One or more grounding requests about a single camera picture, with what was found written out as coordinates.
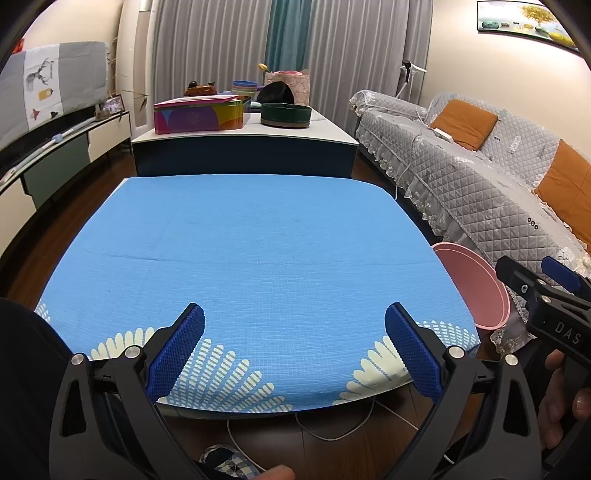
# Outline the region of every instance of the framed painting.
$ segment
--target framed painting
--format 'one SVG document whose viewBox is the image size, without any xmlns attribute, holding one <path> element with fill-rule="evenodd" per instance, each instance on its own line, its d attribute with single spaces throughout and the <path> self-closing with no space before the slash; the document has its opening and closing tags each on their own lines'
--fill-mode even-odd
<svg viewBox="0 0 591 480">
<path fill-rule="evenodd" d="M 579 53 L 564 27 L 540 2 L 479 1 L 478 31 L 540 40 Z"/>
</svg>

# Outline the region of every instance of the gray curtain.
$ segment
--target gray curtain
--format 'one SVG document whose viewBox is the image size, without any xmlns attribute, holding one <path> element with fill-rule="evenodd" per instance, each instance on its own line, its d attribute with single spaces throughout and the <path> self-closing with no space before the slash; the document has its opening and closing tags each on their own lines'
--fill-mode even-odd
<svg viewBox="0 0 591 480">
<path fill-rule="evenodd" d="M 310 105 L 350 134 L 349 98 L 363 89 L 396 95 L 402 60 L 427 64 L 433 0 L 317 0 L 310 25 Z M 418 102 L 423 75 L 406 99 Z"/>
<path fill-rule="evenodd" d="M 154 100 L 182 96 L 192 80 L 262 81 L 272 0 L 162 0 L 154 41 Z"/>
</svg>

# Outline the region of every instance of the slipper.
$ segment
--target slipper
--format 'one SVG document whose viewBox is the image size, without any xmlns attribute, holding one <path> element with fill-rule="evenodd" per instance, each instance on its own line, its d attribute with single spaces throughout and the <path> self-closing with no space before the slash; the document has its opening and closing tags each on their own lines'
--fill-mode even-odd
<svg viewBox="0 0 591 480">
<path fill-rule="evenodd" d="M 261 474 L 248 458 L 229 445 L 212 445 L 203 452 L 199 461 L 218 472 L 243 480 L 252 480 Z"/>
</svg>

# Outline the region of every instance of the human hand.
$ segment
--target human hand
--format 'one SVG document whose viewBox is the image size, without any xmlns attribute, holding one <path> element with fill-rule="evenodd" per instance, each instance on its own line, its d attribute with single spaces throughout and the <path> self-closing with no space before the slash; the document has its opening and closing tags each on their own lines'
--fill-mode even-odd
<svg viewBox="0 0 591 480">
<path fill-rule="evenodd" d="M 538 426 L 542 444 L 548 449 L 556 448 L 562 441 L 564 432 L 560 420 L 569 408 L 569 401 L 565 395 L 563 361 L 564 353 L 554 350 L 546 357 L 545 362 L 546 368 L 554 373 L 546 389 L 546 395 L 540 403 Z M 586 421 L 591 416 L 591 389 L 580 390 L 570 407 L 577 420 Z"/>
<path fill-rule="evenodd" d="M 257 476 L 256 480 L 296 480 L 296 474 L 288 466 L 278 465 Z"/>
</svg>

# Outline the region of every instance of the stacked plastic bowl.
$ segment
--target stacked plastic bowl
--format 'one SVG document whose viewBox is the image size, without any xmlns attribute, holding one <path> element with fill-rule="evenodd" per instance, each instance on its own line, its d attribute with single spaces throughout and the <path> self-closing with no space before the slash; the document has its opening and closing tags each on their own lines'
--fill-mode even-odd
<svg viewBox="0 0 591 480">
<path fill-rule="evenodd" d="M 234 80 L 232 82 L 232 93 L 234 95 L 256 97 L 257 87 L 258 85 L 256 82 L 249 82 L 248 80 Z"/>
</svg>

